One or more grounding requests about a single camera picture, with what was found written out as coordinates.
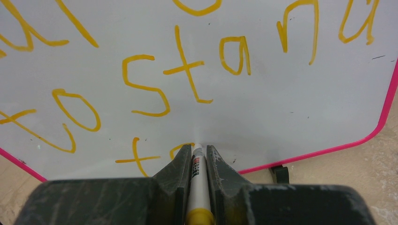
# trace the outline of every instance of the pink border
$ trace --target pink border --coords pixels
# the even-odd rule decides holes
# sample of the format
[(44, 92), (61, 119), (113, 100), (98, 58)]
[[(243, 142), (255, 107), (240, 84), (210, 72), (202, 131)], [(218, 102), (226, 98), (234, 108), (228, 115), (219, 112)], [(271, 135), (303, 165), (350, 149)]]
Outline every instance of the pink border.
[[(291, 163), (291, 162), (295, 162), (295, 161), (302, 160), (302, 159), (305, 159), (305, 158), (311, 158), (311, 157), (323, 155), (323, 154), (326, 154), (326, 153), (330, 153), (330, 152), (334, 152), (334, 151), (338, 151), (338, 150), (342, 150), (342, 149), (351, 148), (351, 147), (354, 147), (354, 146), (357, 146), (357, 145), (360, 145), (360, 144), (363, 144), (363, 143), (369, 141), (370, 139), (372, 139), (374, 136), (376, 136), (383, 129), (383, 127), (384, 127), (384, 125), (385, 125), (385, 123), (387, 121), (388, 113), (390, 112), (390, 109), (391, 109), (392, 101), (394, 100), (395, 91), (397, 90), (397, 86), (398, 86), (398, 60), (397, 60), (397, 63), (395, 64), (394, 72), (392, 73), (390, 86), (388, 87), (386, 99), (384, 101), (382, 113), (380, 114), (379, 122), (378, 122), (376, 128), (368, 136), (366, 136), (365, 138), (362, 138), (362, 139), (360, 139), (360, 140), (358, 140), (356, 142), (352, 142), (352, 143), (349, 143), (349, 144), (343, 144), (343, 145), (340, 145), (340, 146), (337, 146), (337, 147), (333, 147), (333, 148), (330, 148), (330, 149), (325, 149), (325, 150), (321, 150), (321, 151), (305, 154), (305, 155), (302, 155), (302, 156), (297, 156), (297, 157), (285, 159), (285, 160), (282, 160), (282, 161), (278, 161), (278, 162), (274, 162), (274, 163), (270, 163), (270, 164), (260, 165), (260, 166), (256, 166), (256, 167), (253, 167), (253, 168), (241, 170), (241, 171), (239, 171), (239, 173), (240, 174), (245, 174), (245, 173), (250, 173), (250, 172), (257, 171), (257, 170), (270, 168), (270, 167), (273, 167), (273, 166), (276, 166), (276, 165)], [(35, 177), (39, 181), (41, 181), (41, 182), (47, 181), (47, 179), (42, 177), (40, 174), (38, 174), (34, 170), (30, 169), (27, 165), (25, 165), (24, 163), (22, 163), (21, 161), (16, 159), (14, 156), (10, 155), (8, 152), (4, 151), (2, 148), (0, 148), (0, 155), (4, 156), (9, 161), (14, 163), (15, 165), (17, 165), (21, 169), (25, 170), (26, 172), (28, 172), (30, 175), (32, 175), (33, 177)]]

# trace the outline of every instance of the white marker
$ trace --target white marker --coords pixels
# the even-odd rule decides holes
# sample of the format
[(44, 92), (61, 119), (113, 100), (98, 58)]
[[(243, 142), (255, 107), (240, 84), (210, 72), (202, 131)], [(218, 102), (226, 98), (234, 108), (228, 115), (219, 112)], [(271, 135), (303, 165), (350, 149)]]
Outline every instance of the white marker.
[(213, 225), (214, 216), (210, 208), (206, 157), (200, 144), (195, 144), (193, 149), (191, 188), (185, 223), (187, 225)]

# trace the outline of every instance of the white board surface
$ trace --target white board surface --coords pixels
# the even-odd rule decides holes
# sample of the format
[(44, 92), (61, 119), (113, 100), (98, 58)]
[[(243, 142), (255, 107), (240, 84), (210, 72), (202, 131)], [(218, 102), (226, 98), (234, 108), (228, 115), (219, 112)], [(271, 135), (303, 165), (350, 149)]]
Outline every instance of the white board surface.
[(393, 0), (1, 3), (0, 147), (49, 180), (152, 176), (182, 143), (236, 170), (353, 143), (396, 88)]

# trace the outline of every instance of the yellow marker end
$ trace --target yellow marker end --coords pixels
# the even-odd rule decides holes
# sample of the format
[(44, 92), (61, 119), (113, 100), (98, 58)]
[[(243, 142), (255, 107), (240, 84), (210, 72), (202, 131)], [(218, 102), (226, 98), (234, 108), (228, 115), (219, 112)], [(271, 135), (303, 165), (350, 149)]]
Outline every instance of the yellow marker end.
[(213, 214), (204, 208), (190, 211), (186, 217), (187, 225), (214, 225)]

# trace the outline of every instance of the beige surface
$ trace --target beige surface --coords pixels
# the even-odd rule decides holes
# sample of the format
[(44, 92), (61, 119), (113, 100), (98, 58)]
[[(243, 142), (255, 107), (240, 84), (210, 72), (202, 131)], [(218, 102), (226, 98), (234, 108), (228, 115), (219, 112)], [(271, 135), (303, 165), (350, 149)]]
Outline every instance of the beige surface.
[[(356, 189), (379, 225), (398, 225), (398, 101), (383, 131), (355, 148), (288, 164), (292, 184), (341, 184)], [(246, 174), (271, 183), (268, 170)], [(10, 225), (40, 182), (0, 157), (0, 221)]]

